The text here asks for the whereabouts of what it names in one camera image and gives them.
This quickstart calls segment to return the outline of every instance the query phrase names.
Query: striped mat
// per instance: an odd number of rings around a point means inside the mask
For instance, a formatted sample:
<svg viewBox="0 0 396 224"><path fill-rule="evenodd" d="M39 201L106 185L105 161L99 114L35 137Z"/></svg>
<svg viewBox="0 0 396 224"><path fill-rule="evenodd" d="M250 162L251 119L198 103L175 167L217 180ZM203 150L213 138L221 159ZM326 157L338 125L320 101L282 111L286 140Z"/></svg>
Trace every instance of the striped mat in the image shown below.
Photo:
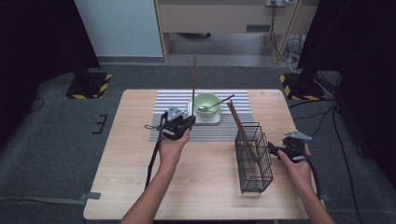
<svg viewBox="0 0 396 224"><path fill-rule="evenodd" d="M233 106L238 113L241 122L253 122L253 114L251 112L250 101L248 99L248 91L243 90L197 90L195 94L201 92L212 92L216 94L220 100L235 94ZM159 90L154 109L152 126L157 127L160 124L160 118L169 106L175 106L185 111L185 117L188 116L187 106L192 95L191 91L175 91L175 90ZM190 141L192 142L233 142L236 137L238 128L233 120L233 115L227 106L227 102L221 104L221 121L218 123L197 123L192 127ZM151 130L150 142L157 141L158 131Z"/></svg>

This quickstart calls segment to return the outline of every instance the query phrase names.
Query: human hand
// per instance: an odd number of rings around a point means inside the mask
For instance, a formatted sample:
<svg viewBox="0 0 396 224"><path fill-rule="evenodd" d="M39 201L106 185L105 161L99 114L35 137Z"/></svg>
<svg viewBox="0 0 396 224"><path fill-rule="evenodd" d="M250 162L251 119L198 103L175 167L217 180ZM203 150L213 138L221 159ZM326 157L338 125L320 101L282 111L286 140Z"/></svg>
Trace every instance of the human hand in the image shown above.
<svg viewBox="0 0 396 224"><path fill-rule="evenodd" d="M160 145L161 165L169 165L176 167L180 160L181 150L190 140L190 129L184 132L183 136L178 140L171 140L165 137Z"/></svg>
<svg viewBox="0 0 396 224"><path fill-rule="evenodd" d="M304 151L307 155L311 155L308 144L305 143ZM291 181L298 189L312 189L311 183L311 167L307 161L298 163L292 162L289 157L281 150L278 152L279 158L283 161L288 170Z"/></svg>

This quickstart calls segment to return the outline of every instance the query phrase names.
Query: chopstick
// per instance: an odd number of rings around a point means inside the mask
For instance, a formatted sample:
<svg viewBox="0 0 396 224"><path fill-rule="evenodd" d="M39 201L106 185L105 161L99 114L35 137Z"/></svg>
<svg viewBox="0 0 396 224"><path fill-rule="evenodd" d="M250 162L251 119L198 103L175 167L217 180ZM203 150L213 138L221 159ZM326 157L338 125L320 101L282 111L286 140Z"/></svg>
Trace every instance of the chopstick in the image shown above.
<svg viewBox="0 0 396 224"><path fill-rule="evenodd" d="M195 83L197 76L197 55L194 54L193 73L192 73L192 106L191 114L194 115Z"/></svg>
<svg viewBox="0 0 396 224"><path fill-rule="evenodd" d="M236 126L238 126L238 130L239 130L239 135L241 136L241 139L245 145L245 147L248 150L248 153L250 154L250 157L257 162L257 158L256 155L253 151L253 149L251 148L251 145L248 141L248 135L245 132L244 126L242 125L241 120L239 119L238 114L236 113L235 107L233 106L233 100L230 100L230 102L227 103L228 108L230 108L231 114L233 115L233 119L235 120Z"/></svg>

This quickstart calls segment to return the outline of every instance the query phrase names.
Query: spoon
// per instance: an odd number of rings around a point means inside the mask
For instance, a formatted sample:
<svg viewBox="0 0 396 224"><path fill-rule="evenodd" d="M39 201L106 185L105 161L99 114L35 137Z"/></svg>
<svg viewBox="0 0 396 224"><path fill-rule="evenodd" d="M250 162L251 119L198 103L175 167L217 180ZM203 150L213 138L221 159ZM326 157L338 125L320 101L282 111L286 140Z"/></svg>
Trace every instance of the spoon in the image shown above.
<svg viewBox="0 0 396 224"><path fill-rule="evenodd" d="M226 99L224 99L224 100L218 102L218 103L215 104L215 105L219 105L219 104L223 103L224 101L231 99L232 97L234 97L234 94L231 95L231 96L229 96L229 97L227 97ZM198 107L198 110L199 110L199 111L202 111L202 112L207 112L207 111L209 110L209 108L211 108L211 107L213 107L213 106L215 106L215 105L212 105L212 106L204 106L204 105L201 105L200 107Z"/></svg>

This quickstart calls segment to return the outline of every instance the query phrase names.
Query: wire basket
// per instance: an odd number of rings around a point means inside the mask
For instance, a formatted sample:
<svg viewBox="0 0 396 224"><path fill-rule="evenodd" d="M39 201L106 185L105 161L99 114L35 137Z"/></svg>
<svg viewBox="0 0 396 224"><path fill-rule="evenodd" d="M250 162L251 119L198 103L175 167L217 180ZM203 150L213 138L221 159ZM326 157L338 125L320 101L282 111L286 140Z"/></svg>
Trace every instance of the wire basket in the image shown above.
<svg viewBox="0 0 396 224"><path fill-rule="evenodd" d="M249 146L245 146L238 131L235 138L239 183L242 193L265 191L274 180L267 139L259 122L243 122Z"/></svg>

